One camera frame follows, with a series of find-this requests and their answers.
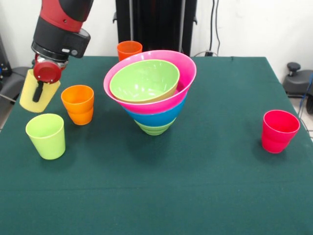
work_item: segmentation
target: red cup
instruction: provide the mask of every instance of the red cup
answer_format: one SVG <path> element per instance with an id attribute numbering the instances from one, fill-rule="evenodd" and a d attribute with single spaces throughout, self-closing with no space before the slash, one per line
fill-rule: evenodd
<path id="1" fill-rule="evenodd" d="M 300 129 L 298 118 L 283 110 L 271 110 L 263 116 L 262 146 L 270 153 L 282 152 Z"/>

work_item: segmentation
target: yellow cup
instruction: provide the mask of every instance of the yellow cup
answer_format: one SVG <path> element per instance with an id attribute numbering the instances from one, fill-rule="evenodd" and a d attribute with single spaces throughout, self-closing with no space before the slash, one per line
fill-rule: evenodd
<path id="1" fill-rule="evenodd" d="M 30 112 L 43 112 L 53 98 L 54 94 L 57 92 L 60 84 L 60 81 L 52 84 L 44 83 L 43 92 L 39 101 L 34 102 L 33 96 L 36 88 L 38 87 L 38 81 L 34 76 L 34 71 L 28 70 L 21 93 L 20 105 Z"/>

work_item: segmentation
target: pink bowl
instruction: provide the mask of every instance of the pink bowl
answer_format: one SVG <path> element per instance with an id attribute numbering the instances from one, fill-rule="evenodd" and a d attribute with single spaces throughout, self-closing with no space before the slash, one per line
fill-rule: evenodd
<path id="1" fill-rule="evenodd" d="M 179 83 L 175 94 L 167 99 L 153 103 L 132 104 L 116 99 L 109 89 L 113 76 L 125 66 L 141 60 L 159 59 L 173 63 L 180 72 Z M 107 95 L 131 112 L 138 114 L 156 114 L 172 109 L 182 102 L 193 83 L 197 73 L 197 67 L 193 60 L 177 51 L 151 50 L 130 56 L 113 66 L 104 78 L 103 86 Z"/>

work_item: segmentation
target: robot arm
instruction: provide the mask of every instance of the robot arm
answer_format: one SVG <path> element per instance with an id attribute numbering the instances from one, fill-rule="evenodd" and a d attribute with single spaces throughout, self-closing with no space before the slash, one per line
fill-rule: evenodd
<path id="1" fill-rule="evenodd" d="M 68 57 L 83 57 L 90 35 L 82 29 L 93 0 L 42 0 L 32 49 L 36 53 L 34 75 L 43 82 L 61 78 Z"/>

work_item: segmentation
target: cup rim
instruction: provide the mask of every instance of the cup rim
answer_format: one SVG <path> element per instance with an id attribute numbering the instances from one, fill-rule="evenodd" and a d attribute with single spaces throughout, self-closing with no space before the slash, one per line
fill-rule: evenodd
<path id="1" fill-rule="evenodd" d="M 137 50 L 137 51 L 135 51 L 135 52 L 123 52 L 123 51 L 121 51 L 120 49 L 118 49 L 118 46 L 119 46 L 119 45 L 122 45 L 122 44 L 128 43 L 128 42 L 133 42 L 133 43 L 139 44 L 139 45 L 140 45 L 140 49 Z M 120 42 L 119 44 L 117 44 L 116 49 L 117 49 L 117 51 L 119 51 L 119 52 L 121 52 L 121 53 L 124 53 L 124 54 L 134 54 L 134 53 L 138 53 L 139 51 L 142 50 L 142 44 L 141 44 L 140 42 L 137 42 L 137 41 L 134 41 L 134 40 L 127 40 L 127 41 L 122 41 L 122 42 Z"/>
<path id="2" fill-rule="evenodd" d="M 92 96 L 91 96 L 88 100 L 85 100 L 85 101 L 80 102 L 80 103 L 70 103 L 70 102 L 67 102 L 66 100 L 63 99 L 63 94 L 64 94 L 64 92 L 65 92 L 67 89 L 72 88 L 72 87 L 87 87 L 87 88 L 89 88 L 89 89 L 92 91 Z M 62 91 L 62 93 L 61 93 L 61 100 L 62 100 L 62 102 L 66 103 L 66 104 L 70 104 L 70 105 L 80 105 L 80 104 L 84 104 L 84 103 L 90 101 L 93 97 L 94 97 L 93 88 L 91 88 L 90 86 L 87 86 L 87 85 L 73 85 L 73 86 L 67 87 L 67 88 L 64 89 L 64 91 Z"/>
<path id="3" fill-rule="evenodd" d="M 287 113 L 287 114 L 291 115 L 294 119 L 297 120 L 298 128 L 297 128 L 296 130 L 294 130 L 294 131 L 291 131 L 291 132 L 278 131 L 278 130 L 275 130 L 274 128 L 272 128 L 272 127 L 265 121 L 265 116 L 266 116 L 268 113 L 271 113 L 271 112 L 274 112 L 274 111 L 279 111 L 279 112 L 283 112 L 283 113 Z M 266 124 L 267 127 L 269 127 L 270 129 L 272 129 L 273 131 L 278 132 L 278 133 L 283 133 L 283 134 L 292 134 L 292 133 L 296 133 L 297 131 L 299 131 L 299 129 L 300 129 L 300 127 L 301 127 L 300 121 L 299 121 L 299 119 L 298 119 L 295 115 L 293 115 L 293 114 L 290 113 L 290 112 L 287 112 L 287 111 L 285 111 L 285 110 L 280 110 L 280 109 L 273 109 L 273 110 L 267 111 L 267 112 L 264 114 L 264 116 L 263 116 L 263 122 Z"/>
<path id="4" fill-rule="evenodd" d="M 56 131 L 54 134 L 49 135 L 49 136 L 45 136 L 45 137 L 35 137 L 35 136 L 31 135 L 31 134 L 27 131 L 27 127 L 28 127 L 28 125 L 30 124 L 30 122 L 36 120 L 36 119 L 39 118 L 39 117 L 47 116 L 47 115 L 49 115 L 49 116 L 55 116 L 55 117 L 59 118 L 59 119 L 62 121 L 62 125 L 61 125 L 60 129 L 59 129 L 58 131 Z M 25 132 L 26 132 L 27 135 L 28 135 L 29 137 L 31 137 L 31 138 L 38 139 L 38 140 L 44 140 L 44 139 L 48 139 L 48 138 L 51 138 L 51 137 L 57 135 L 63 128 L 64 128 L 64 120 L 63 120 L 63 118 L 62 118 L 60 115 L 57 115 L 57 114 L 40 114 L 40 115 L 35 116 L 34 118 L 32 118 L 31 120 L 28 121 L 28 123 L 27 123 L 27 125 L 26 125 L 26 127 L 25 127 Z"/>

